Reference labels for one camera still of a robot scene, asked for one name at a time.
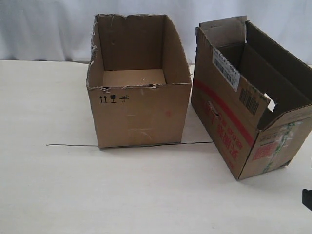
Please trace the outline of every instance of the umbrella symbol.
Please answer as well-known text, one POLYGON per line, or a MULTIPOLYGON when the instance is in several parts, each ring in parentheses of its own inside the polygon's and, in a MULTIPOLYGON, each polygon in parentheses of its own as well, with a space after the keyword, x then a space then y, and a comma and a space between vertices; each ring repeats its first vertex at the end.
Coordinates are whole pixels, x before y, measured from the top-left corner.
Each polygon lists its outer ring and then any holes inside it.
POLYGON ((128 95, 124 95, 124 96, 122 96, 122 97, 119 98, 119 99, 122 99, 122 102, 125 102, 126 99, 129 99, 129 96, 128 96, 128 95))

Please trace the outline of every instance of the red stripe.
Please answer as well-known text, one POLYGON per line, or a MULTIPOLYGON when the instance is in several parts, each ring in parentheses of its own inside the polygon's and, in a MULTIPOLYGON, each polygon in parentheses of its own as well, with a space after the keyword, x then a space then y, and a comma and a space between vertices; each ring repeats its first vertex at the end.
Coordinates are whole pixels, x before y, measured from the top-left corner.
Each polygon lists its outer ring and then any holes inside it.
POLYGON ((241 123, 241 121, 236 117, 236 115, 233 113, 233 111, 229 108, 229 106, 222 100, 222 98, 215 93, 211 88, 209 88, 206 84, 204 84, 200 80, 194 80, 193 85, 196 88, 199 88, 206 94, 208 94, 226 113, 226 115, 230 118, 230 120, 233 122, 233 124, 236 126, 238 131, 242 134, 242 136, 245 138, 246 142, 249 144, 250 147, 254 144, 253 137, 248 133, 244 125, 241 123))

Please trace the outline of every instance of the open cardboard box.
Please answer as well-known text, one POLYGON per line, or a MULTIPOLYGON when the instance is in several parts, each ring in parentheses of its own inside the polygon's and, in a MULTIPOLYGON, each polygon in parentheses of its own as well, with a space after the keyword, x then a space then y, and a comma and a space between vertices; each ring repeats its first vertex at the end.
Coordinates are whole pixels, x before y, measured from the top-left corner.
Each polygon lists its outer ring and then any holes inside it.
POLYGON ((196 33, 192 105, 235 178, 288 165, 312 129, 312 69, 244 16, 196 33))
POLYGON ((166 15, 97 15, 86 86, 98 146, 181 142, 189 67, 166 15))

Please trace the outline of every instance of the white sticker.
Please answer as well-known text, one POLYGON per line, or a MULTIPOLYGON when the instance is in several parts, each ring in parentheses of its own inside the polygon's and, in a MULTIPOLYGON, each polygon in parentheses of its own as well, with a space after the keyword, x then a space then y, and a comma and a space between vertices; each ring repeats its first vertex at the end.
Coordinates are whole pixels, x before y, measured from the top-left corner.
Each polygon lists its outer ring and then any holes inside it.
POLYGON ((230 62, 214 48, 213 52, 213 64, 221 72, 226 81, 232 86, 232 88, 237 92, 240 73, 230 64, 230 62))

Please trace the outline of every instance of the barcode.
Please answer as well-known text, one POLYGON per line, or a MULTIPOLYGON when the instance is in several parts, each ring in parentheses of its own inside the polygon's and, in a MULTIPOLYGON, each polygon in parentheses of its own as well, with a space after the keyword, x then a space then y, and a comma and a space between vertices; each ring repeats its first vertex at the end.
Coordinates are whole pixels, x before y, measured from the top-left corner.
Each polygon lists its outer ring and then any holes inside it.
POLYGON ((224 75, 225 79, 228 80, 228 82, 235 86, 235 80, 231 77, 231 75, 222 67, 222 65, 219 63, 219 61, 215 58, 214 63, 217 66, 217 68, 220 70, 220 72, 224 75))
POLYGON ((244 104, 244 106, 246 106, 246 108, 250 111, 250 113, 252 113, 252 115, 255 115, 259 103, 256 102, 250 92, 242 89, 242 91, 240 92, 239 100, 244 104))

